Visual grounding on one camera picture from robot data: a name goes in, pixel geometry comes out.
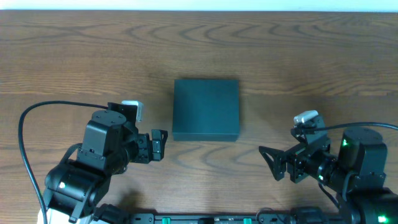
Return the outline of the dark green box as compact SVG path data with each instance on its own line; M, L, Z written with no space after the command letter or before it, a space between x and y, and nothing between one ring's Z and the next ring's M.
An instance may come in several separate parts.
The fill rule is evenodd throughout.
M238 80L174 81L174 140L235 142L239 132Z

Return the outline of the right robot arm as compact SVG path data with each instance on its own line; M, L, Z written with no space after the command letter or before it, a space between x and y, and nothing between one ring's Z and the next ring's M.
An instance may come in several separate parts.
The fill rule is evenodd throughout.
M387 146L375 126L396 128L376 122L338 125L344 132L335 156L330 152L331 128L316 111L306 111L294 118L291 135L297 145L286 151L261 146L259 152L275 180L285 173L295 184L313 177L319 188L336 192L326 196L344 223L397 223L397 194L384 186Z

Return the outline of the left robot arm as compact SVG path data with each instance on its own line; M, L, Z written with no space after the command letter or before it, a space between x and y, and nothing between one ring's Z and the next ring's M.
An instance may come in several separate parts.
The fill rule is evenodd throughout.
M120 111L99 110L86 125L83 142L70 148L45 178L47 210L62 212L69 222L91 215L107 194L114 175L125 173L130 163L148 164L164 158L166 130L140 134L135 118Z

